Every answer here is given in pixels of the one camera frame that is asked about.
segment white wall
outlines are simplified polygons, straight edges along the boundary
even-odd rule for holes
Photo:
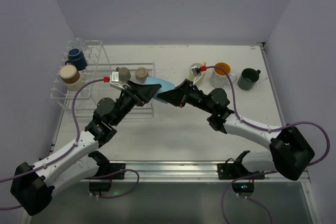
[[[315,121],[331,139],[327,159],[309,168],[324,223],[335,223],[336,218],[335,18],[335,0],[291,0],[266,46],[286,122]],[[320,156],[323,135],[312,127],[300,129]]]
[[[290,0],[57,0],[76,36],[112,44],[255,44]]]
[[[45,157],[60,110],[50,88],[64,46],[73,37],[56,0],[0,0],[0,178]],[[0,207],[18,205],[0,184]],[[18,223],[22,210],[0,212]]]

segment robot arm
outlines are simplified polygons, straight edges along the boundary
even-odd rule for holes
[[[80,133],[78,141],[71,141],[33,165],[26,162],[19,165],[15,175],[29,174],[15,178],[10,192],[28,214],[38,214],[56,193],[81,179],[94,176],[101,168],[94,151],[117,133],[113,126],[117,126],[134,106],[148,103],[160,87],[160,84],[139,85],[129,81],[115,102],[111,98],[98,102],[92,121]]]
[[[214,130],[244,137],[266,149],[265,152],[255,154],[245,151],[236,158],[232,170],[239,172],[235,177],[246,176],[261,170],[277,170],[288,179],[298,180],[315,155],[296,127],[279,132],[270,130],[265,132],[242,123],[234,111],[227,107],[230,101],[223,89],[214,89],[205,95],[187,79],[176,88],[169,90],[165,89],[167,85],[157,78],[149,78],[147,83],[162,84],[163,88],[156,95],[158,100],[180,108],[188,103],[206,111],[211,114],[207,120]],[[278,128],[245,118],[244,120],[266,129]]]

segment white patterned cup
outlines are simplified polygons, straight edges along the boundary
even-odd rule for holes
[[[231,67],[228,64],[219,62],[215,66],[223,68],[232,82],[237,80],[237,76],[231,72]],[[214,68],[210,77],[210,84],[214,88],[222,88],[224,85],[229,84],[229,80],[223,71]]]

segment mug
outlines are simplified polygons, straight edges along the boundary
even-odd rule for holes
[[[237,76],[231,73],[231,67],[228,64],[219,62],[215,66],[223,68],[225,72],[229,75],[232,82],[237,80]],[[214,88],[222,88],[225,84],[229,84],[229,80],[227,79],[227,76],[223,71],[214,68],[210,77],[210,84]]]
[[[75,66],[67,65],[59,70],[59,76],[69,90],[75,91],[84,85],[84,78]]]
[[[78,71],[84,70],[88,66],[83,52],[78,48],[72,48],[68,52],[68,60],[65,62],[65,65],[67,63],[74,65]]]
[[[203,61],[202,63],[194,63],[194,64],[192,64],[192,65],[189,67],[189,80],[193,81],[193,82],[194,82],[194,83],[193,83],[194,85],[200,85],[200,84],[202,84],[203,79],[204,79],[204,76],[205,76],[205,71],[203,71],[203,72],[201,73],[201,77],[197,79],[197,78],[194,76],[194,74],[193,74],[191,68],[192,68],[193,66],[197,66],[197,67],[199,68],[199,67],[201,67],[201,66],[204,66],[205,64],[206,64],[206,62]]]
[[[119,73],[119,81],[121,81],[121,82],[128,82],[131,79],[131,73],[128,70],[128,68],[125,68],[125,67],[119,68],[119,67],[117,67],[116,70]]]
[[[135,70],[135,78],[139,84],[144,84],[148,76],[147,68],[139,67]]]
[[[260,70],[254,70],[253,68],[246,68],[241,72],[241,76],[238,80],[238,86],[243,90],[250,90],[254,84],[259,80]]]

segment white tabletop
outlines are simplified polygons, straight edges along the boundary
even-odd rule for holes
[[[113,62],[155,61],[156,77],[180,84],[188,77],[192,63],[206,61],[229,64],[240,75],[245,68],[261,70],[260,79],[250,91],[234,84],[240,115],[270,125],[281,125],[266,66],[256,46],[105,46]],[[212,70],[208,70],[199,89],[206,94]],[[232,101],[229,86],[224,87]],[[214,161],[236,158],[242,151],[262,151],[263,147],[244,138],[212,130],[209,114],[191,105],[173,107],[155,101],[155,117],[144,121],[122,121],[118,133],[99,151],[110,160],[123,161]],[[91,118],[80,118],[83,130]],[[72,117],[64,113],[55,150],[76,137]]]

